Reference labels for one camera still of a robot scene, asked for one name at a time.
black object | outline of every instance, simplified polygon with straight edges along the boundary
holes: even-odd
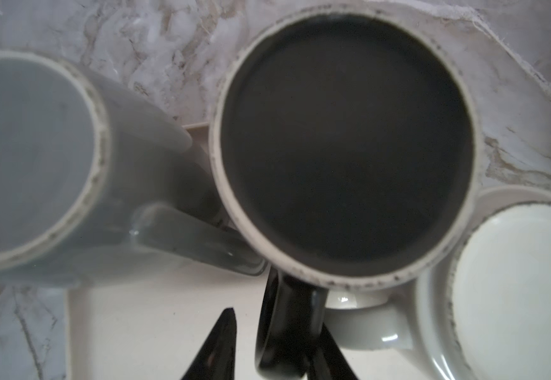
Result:
[[[233,308],[222,311],[182,380],[233,380],[237,321]]]
[[[256,370],[300,379],[310,366],[324,320],[326,289],[271,267],[256,333]]]
[[[326,325],[311,356],[308,380],[358,380]]]

black mug handle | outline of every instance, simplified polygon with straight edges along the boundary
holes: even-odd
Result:
[[[358,380],[326,325],[311,357],[307,380]]]
[[[300,379],[322,331],[328,290],[271,267],[256,334],[256,370],[268,379]]]

white marble surface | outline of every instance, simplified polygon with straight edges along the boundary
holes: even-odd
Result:
[[[219,79],[244,43],[279,17],[322,3],[0,0],[0,48],[81,62],[188,124],[209,118]],[[484,185],[551,191],[551,0],[367,4],[433,35],[462,67],[483,120]],[[0,286],[0,379],[65,378],[63,313],[60,291]]]

mug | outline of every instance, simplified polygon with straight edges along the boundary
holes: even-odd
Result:
[[[263,376],[306,373],[329,289],[405,283],[454,247],[481,141],[461,71],[384,11],[307,9],[242,50],[209,148],[232,221],[277,268],[257,336]]]
[[[551,194],[483,190],[454,253],[396,293],[327,310],[335,341],[396,348],[433,379],[551,379]]]
[[[183,258],[258,275],[225,215],[207,155],[157,107],[62,58],[0,51],[0,281],[96,285]]]

mug rim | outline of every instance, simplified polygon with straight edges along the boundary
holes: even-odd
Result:
[[[439,63],[446,68],[450,78],[455,83],[466,107],[466,112],[469,118],[469,125],[473,136],[473,162],[472,173],[469,176],[469,186],[464,196],[462,205],[458,210],[454,221],[450,225],[448,231],[439,240],[438,244],[433,246],[426,254],[414,262],[385,274],[350,277],[344,275],[329,274],[322,270],[311,268],[310,266],[293,259],[291,256],[284,253],[279,247],[275,246],[250,220],[240,202],[234,194],[230,185],[229,179],[224,168],[221,151],[221,129],[222,116],[224,105],[228,97],[229,88],[240,70],[245,59],[255,50],[255,48],[265,39],[279,33],[288,26],[301,22],[315,16],[325,15],[354,15],[370,19],[378,22],[389,24],[390,26],[399,29],[411,38],[421,43],[427,48]],[[380,9],[374,9],[369,6],[357,5],[321,5],[310,7],[301,11],[295,12],[287,17],[276,21],[270,26],[263,29],[249,44],[241,50],[229,70],[225,74],[221,83],[218,102],[215,107],[215,113],[212,118],[212,124],[209,133],[209,151],[210,163],[215,178],[216,187],[221,195],[222,202],[228,211],[235,226],[240,230],[249,244],[271,263],[288,274],[301,278],[313,285],[321,286],[329,289],[344,289],[351,291],[371,291],[388,288],[390,286],[405,283],[417,277],[422,270],[429,268],[439,262],[450,249],[457,243],[466,224],[469,222],[473,213],[474,203],[478,197],[480,189],[480,178],[482,174],[482,146],[483,137],[481,133],[481,124],[476,110],[475,102],[470,94],[470,91],[465,84],[462,71],[454,63],[454,60],[442,50],[436,40],[424,30],[418,30],[416,27],[410,26],[408,22],[395,17],[389,12]]]
[[[530,186],[516,186],[516,185],[507,185],[507,186],[497,186],[486,188],[480,192],[479,197],[490,196],[502,191],[521,191],[531,193],[534,199],[527,201],[511,201],[504,206],[497,208],[496,210],[487,213],[484,217],[480,218],[474,223],[468,224],[466,231],[463,233],[462,239],[454,248],[454,251],[451,253],[450,262],[447,264],[446,268],[446,284],[445,284],[445,300],[446,302],[443,305],[446,305],[444,314],[446,316],[446,329],[450,337],[454,340],[453,348],[463,360],[463,365],[468,369],[469,374],[472,376],[473,380],[479,380],[479,377],[476,375],[472,366],[467,361],[466,355],[463,352],[459,336],[457,334],[456,322],[454,319],[454,301],[453,301],[453,290],[454,290],[454,279],[456,277],[456,272],[458,270],[458,264],[463,255],[463,251],[466,246],[469,244],[471,238],[475,233],[486,223],[488,223],[492,218],[499,216],[500,214],[507,212],[508,210],[515,209],[517,207],[530,207],[535,205],[544,205],[551,206],[551,192],[542,190],[540,188],[530,187]]]
[[[67,80],[81,96],[88,109],[94,135],[94,147],[88,175],[75,201],[56,223],[37,237],[18,247],[0,251],[0,270],[2,270],[44,254],[65,239],[89,214],[106,185],[106,177],[111,163],[112,135],[109,128],[109,116],[102,96],[88,78],[71,62],[33,50],[16,49],[0,50],[0,60],[18,60],[40,65]]]

